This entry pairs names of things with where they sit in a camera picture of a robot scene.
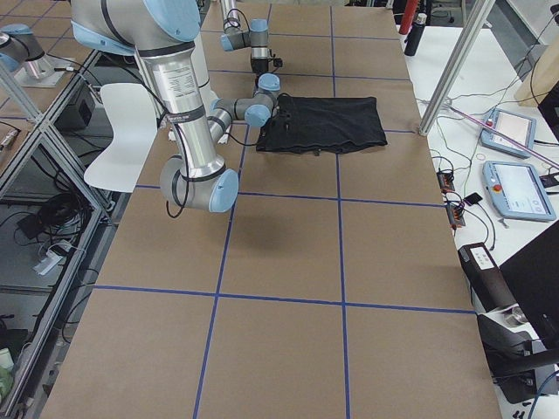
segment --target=black cloth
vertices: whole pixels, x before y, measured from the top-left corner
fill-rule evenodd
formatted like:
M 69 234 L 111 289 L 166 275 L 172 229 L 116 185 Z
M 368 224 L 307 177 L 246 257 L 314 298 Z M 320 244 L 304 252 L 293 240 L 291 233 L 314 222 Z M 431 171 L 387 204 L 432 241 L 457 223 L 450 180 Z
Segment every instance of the black cloth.
M 350 153 L 387 144 L 376 98 L 298 98 L 281 94 L 260 130 L 258 151 Z

